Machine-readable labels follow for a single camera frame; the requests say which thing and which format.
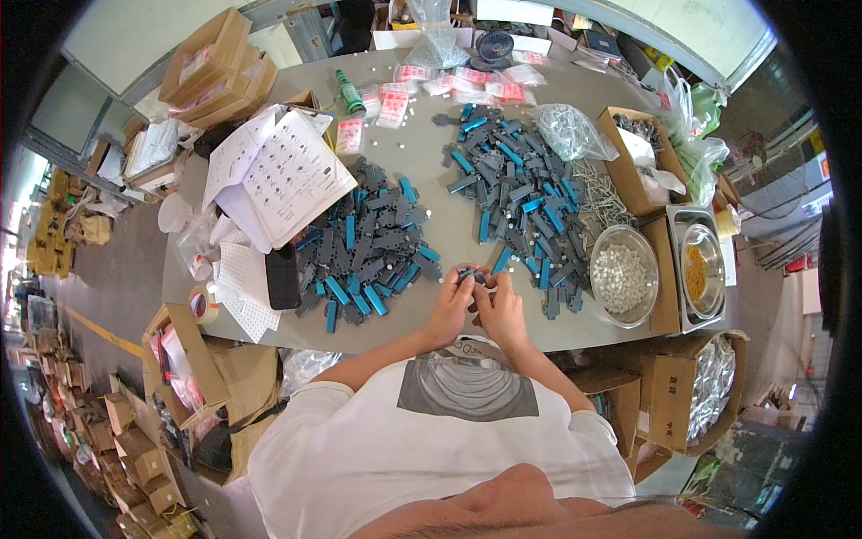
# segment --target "white paper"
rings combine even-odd
[[[242,185],[279,249],[357,183],[306,116],[292,110],[260,147]]]
[[[204,208],[222,189],[242,181],[266,137],[275,129],[275,115],[280,106],[273,105],[239,126],[209,156],[207,186],[203,191]]]

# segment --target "plastic cup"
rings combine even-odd
[[[179,193],[171,193],[162,201],[159,208],[159,230],[162,232],[182,232],[189,226],[195,212]]]

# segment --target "metal bowl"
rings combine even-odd
[[[616,224],[602,232],[590,255],[590,275],[595,275],[596,259],[598,254],[607,249],[611,244],[625,245],[633,249],[640,256],[640,263],[646,268],[646,296],[640,303],[623,313],[610,313],[604,306],[602,293],[597,286],[593,286],[593,297],[599,309],[613,323],[621,328],[636,328],[649,318],[655,307],[655,300],[659,296],[659,263],[655,259],[655,251],[649,241],[637,230],[624,225]]]
[[[695,299],[689,292],[689,284],[685,280],[685,270],[691,265],[685,253],[689,246],[700,249],[706,260],[706,286],[701,297]],[[703,320],[709,320],[721,308],[724,301],[724,259],[721,257],[721,247],[712,230],[702,224],[693,224],[685,231],[683,243],[679,249],[679,269],[682,272],[685,300],[695,314]]]

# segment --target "plastic bag of screws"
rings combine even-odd
[[[422,35],[404,60],[405,64],[449,69],[470,60],[470,54],[455,44],[455,29],[449,23],[452,6],[449,0],[415,0],[408,6]]]

